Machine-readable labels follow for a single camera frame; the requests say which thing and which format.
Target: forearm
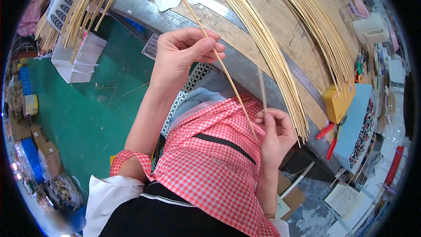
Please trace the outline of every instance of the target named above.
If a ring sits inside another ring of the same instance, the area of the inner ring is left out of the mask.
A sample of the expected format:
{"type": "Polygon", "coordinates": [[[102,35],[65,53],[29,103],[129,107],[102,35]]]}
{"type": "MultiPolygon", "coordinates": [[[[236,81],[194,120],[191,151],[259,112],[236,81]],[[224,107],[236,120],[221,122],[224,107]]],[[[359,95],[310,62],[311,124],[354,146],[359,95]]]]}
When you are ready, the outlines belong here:
{"type": "Polygon", "coordinates": [[[162,90],[155,84],[150,84],[127,136],[124,150],[134,150],[152,156],[177,93],[177,90],[162,90]]]}
{"type": "Polygon", "coordinates": [[[261,163],[255,194],[263,212],[267,215],[276,213],[278,206],[277,188],[278,169],[268,168],[264,163],[261,163]]]}

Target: black trim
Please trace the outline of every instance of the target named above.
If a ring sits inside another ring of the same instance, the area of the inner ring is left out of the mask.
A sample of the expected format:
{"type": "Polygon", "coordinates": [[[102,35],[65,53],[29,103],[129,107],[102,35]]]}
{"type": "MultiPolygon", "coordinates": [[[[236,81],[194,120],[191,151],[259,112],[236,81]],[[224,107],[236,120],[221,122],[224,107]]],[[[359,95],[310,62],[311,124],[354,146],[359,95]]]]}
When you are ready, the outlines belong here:
{"type": "Polygon", "coordinates": [[[241,154],[243,154],[245,157],[247,157],[251,162],[253,162],[253,164],[256,165],[256,161],[254,159],[251,158],[251,156],[249,154],[247,154],[244,150],[242,150],[239,146],[237,146],[236,144],[234,144],[233,142],[230,142],[228,140],[225,139],[221,139],[218,137],[214,137],[214,136],[210,136],[210,135],[205,135],[205,134],[196,134],[193,135],[193,137],[198,138],[198,139],[202,139],[205,141],[209,141],[209,142],[214,142],[217,144],[221,144],[221,145],[227,145],[229,147],[232,147],[233,149],[237,150],[238,152],[240,152],[241,154]]]}

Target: red object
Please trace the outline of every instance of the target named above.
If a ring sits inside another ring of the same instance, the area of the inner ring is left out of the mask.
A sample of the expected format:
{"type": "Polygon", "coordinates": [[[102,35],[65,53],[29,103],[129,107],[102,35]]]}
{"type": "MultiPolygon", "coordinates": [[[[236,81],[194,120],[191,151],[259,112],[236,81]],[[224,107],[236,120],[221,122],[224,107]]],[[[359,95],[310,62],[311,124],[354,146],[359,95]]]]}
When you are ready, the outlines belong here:
{"type": "Polygon", "coordinates": [[[328,153],[326,154],[327,160],[330,160],[330,158],[332,157],[332,154],[334,153],[336,142],[338,142],[338,139],[336,138],[336,136],[334,136],[334,138],[332,139],[332,142],[330,143],[328,153]]]}
{"type": "Polygon", "coordinates": [[[403,146],[398,146],[396,151],[397,152],[395,153],[395,156],[392,161],[392,166],[390,167],[389,173],[387,173],[386,180],[384,181],[387,186],[390,186],[392,184],[393,179],[396,175],[397,168],[399,167],[400,160],[402,159],[403,146]]]}
{"type": "MultiPolygon", "coordinates": [[[[262,108],[249,97],[242,95],[242,100],[254,119],[262,108]]],[[[265,131],[261,125],[252,125],[257,139],[237,98],[218,102],[169,132],[153,175],[149,156],[123,150],[114,158],[110,176],[117,174],[123,161],[136,156],[150,181],[160,182],[213,218],[249,236],[280,236],[254,193],[265,131]],[[199,133],[236,144],[255,164],[232,147],[192,137],[199,133]]]]}
{"type": "Polygon", "coordinates": [[[329,133],[330,130],[332,130],[335,126],[335,123],[329,123],[328,126],[326,126],[324,129],[322,129],[317,135],[316,139],[321,139],[325,134],[329,133]]]}

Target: checkered apron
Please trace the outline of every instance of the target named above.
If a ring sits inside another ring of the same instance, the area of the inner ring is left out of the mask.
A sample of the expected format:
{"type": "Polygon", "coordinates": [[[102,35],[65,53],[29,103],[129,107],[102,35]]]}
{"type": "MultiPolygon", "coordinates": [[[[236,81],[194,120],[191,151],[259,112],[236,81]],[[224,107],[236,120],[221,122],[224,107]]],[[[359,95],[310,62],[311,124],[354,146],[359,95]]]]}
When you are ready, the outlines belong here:
{"type": "MultiPolygon", "coordinates": [[[[242,100],[254,119],[261,108],[251,98],[242,100]]],[[[160,182],[213,218],[249,236],[279,236],[255,196],[265,131],[255,123],[253,128],[257,140],[238,100],[227,99],[186,118],[168,134],[152,176],[149,157],[128,150],[115,157],[110,175],[117,174],[124,160],[136,156],[150,181],[160,182]],[[255,164],[230,146],[193,137],[199,133],[236,144],[255,164]]]]}

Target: bundle of bamboo sticks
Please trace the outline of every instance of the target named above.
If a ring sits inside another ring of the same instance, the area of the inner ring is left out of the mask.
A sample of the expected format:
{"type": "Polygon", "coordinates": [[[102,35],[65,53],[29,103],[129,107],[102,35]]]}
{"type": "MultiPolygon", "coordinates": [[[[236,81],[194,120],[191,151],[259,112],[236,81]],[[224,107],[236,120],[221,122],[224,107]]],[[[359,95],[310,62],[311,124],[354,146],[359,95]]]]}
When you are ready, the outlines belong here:
{"type": "Polygon", "coordinates": [[[297,134],[306,141],[308,121],[293,76],[269,28],[249,0],[225,0],[241,19],[278,84],[297,134]]]}
{"type": "MultiPolygon", "coordinates": [[[[89,31],[93,25],[94,19],[97,16],[102,4],[105,0],[74,0],[69,14],[64,21],[63,28],[61,29],[61,41],[60,43],[64,44],[64,47],[75,47],[79,44],[80,39],[83,36],[83,30],[87,27],[89,31]]],[[[111,7],[111,4],[114,0],[109,0],[103,15],[98,21],[95,31],[98,30],[104,16],[107,14],[108,9],[111,7]]]]}
{"type": "Polygon", "coordinates": [[[354,78],[354,57],[329,15],[316,0],[285,0],[316,39],[337,90],[354,78]]]}
{"type": "Polygon", "coordinates": [[[35,39],[38,41],[39,53],[45,55],[54,50],[59,33],[48,23],[47,13],[39,19],[35,27],[35,39]]]}

